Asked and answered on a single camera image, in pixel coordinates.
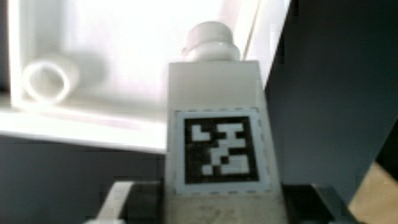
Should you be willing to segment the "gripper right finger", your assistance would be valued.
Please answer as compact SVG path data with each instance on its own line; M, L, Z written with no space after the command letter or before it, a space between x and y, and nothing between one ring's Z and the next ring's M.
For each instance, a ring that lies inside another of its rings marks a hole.
M290 224L361 224L331 185L283 185Z

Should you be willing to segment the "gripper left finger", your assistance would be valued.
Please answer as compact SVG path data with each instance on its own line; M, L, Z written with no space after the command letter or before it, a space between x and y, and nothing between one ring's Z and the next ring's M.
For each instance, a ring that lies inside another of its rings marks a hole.
M112 184L98 215L84 224L155 224L158 220L158 181Z

